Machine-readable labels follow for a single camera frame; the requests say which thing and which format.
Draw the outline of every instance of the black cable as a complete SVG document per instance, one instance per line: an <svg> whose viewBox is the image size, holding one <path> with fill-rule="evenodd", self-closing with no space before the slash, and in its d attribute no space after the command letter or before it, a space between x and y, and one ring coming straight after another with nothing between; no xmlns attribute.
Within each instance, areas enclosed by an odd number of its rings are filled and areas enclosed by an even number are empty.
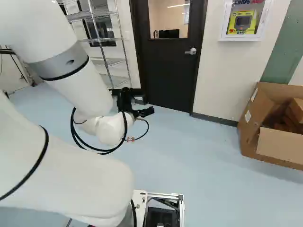
<svg viewBox="0 0 303 227"><path fill-rule="evenodd" d="M131 200L131 206L132 206L132 211L133 211L134 227L137 227L136 207L134 206L134 201L133 200Z"/></svg>
<svg viewBox="0 0 303 227"><path fill-rule="evenodd" d="M147 124L147 129L145 131L145 133L142 135L142 136L139 136L138 138L135 138L134 140L139 140L141 139L143 136L145 136L147 133L148 133L148 130L150 129L150 124L148 124L147 120L144 120L144 119L138 119L139 121L143 121L143 122L146 122Z"/></svg>
<svg viewBox="0 0 303 227"><path fill-rule="evenodd" d="M31 175L33 175L33 173L36 171L36 169L40 165L40 163L41 163L41 161L42 161L42 159L43 159L43 157L46 153L47 147L48 147L48 133L47 133L45 128L42 127L42 129L44 130L44 133L45 133L45 142L44 142L44 146L42 148L42 151L40 153L40 156L39 156L38 160L36 161L34 166L31 168L31 170L25 175L25 177L23 177L23 179L15 187L13 187L11 190L9 190L4 195L0 196L0 201L7 198L12 193L14 193L16 190L18 190L31 177Z"/></svg>
<svg viewBox="0 0 303 227"><path fill-rule="evenodd" d="M126 138L126 135L127 135L127 121L126 121L126 116L125 116L125 112L122 111L122 116L123 116L123 120L124 120L124 128L125 128L125 131L124 131L124 135L123 135L123 138L121 140L121 142L114 148L111 148L111 149L99 149L99 148L95 148L91 145L89 145L88 143L86 143L79 135L78 133L76 132L75 130L75 127L73 125L73 122L74 122L74 114L75 114L75 111L76 111L76 108L74 107L73 110L72 110L72 113L71 113L71 135L72 135L72 138L73 140L75 141L75 143L82 149L85 149L78 141L77 139L83 144L85 145L86 147L92 149L92 150L95 150L95 151L100 151L102 153L99 153L100 155L108 155L110 153L112 153L113 151L115 151L116 149L118 149L125 141L125 138Z"/></svg>

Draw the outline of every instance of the yellow aed device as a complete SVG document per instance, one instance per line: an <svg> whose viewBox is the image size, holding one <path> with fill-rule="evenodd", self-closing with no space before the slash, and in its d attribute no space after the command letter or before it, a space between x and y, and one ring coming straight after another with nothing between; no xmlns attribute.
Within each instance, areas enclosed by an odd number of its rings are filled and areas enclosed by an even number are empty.
<svg viewBox="0 0 303 227"><path fill-rule="evenodd" d="M227 34L255 34L257 12L252 10L235 11L231 13Z"/></svg>

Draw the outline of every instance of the baseboard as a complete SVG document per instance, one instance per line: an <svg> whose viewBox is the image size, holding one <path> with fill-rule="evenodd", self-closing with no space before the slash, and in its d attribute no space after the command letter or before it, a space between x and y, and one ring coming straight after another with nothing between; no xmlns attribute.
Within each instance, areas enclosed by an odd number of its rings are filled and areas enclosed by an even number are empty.
<svg viewBox="0 0 303 227"><path fill-rule="evenodd" d="M206 120L209 122L215 122L215 123L219 123L219 124L225 124L225 125L229 125L232 127L237 127L237 124L238 124L238 122L236 122L236 121L227 120L227 119L223 119L223 118L219 118L219 117L212 117L212 116L208 116L208 115L204 115L204 114L200 114L200 113L192 113L191 116L194 118L201 119L201 120Z"/></svg>

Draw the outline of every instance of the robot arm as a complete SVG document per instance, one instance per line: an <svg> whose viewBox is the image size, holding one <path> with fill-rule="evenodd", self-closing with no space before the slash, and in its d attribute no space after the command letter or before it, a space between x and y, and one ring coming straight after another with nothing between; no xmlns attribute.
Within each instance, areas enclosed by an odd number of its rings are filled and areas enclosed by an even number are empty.
<svg viewBox="0 0 303 227"><path fill-rule="evenodd" d="M77 108L76 123L107 144L125 131L121 113L105 117L113 99L55 0L2 1L0 43L10 45L51 87ZM129 97L124 90L120 97ZM118 99L128 126L136 115ZM62 213L97 227L115 227L133 194L123 163L71 146L20 115L0 92L0 206ZM37 169L19 185L37 164Z"/></svg>

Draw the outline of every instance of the box flap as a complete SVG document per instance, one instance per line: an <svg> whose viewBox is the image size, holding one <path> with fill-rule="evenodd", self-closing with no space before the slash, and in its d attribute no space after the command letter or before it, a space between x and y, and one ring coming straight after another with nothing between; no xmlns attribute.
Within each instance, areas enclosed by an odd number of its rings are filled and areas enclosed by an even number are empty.
<svg viewBox="0 0 303 227"><path fill-rule="evenodd" d="M249 100L238 123L241 140L245 140L246 143L250 143L262 122L275 106L275 103L262 89L258 89L257 93L253 95L253 102Z"/></svg>
<svg viewBox="0 0 303 227"><path fill-rule="evenodd" d="M291 98L303 99L303 86L266 82L258 82L257 86L259 89L262 89L271 100L279 104Z"/></svg>
<svg viewBox="0 0 303 227"><path fill-rule="evenodd" d="M256 153L303 165L303 135L260 127Z"/></svg>

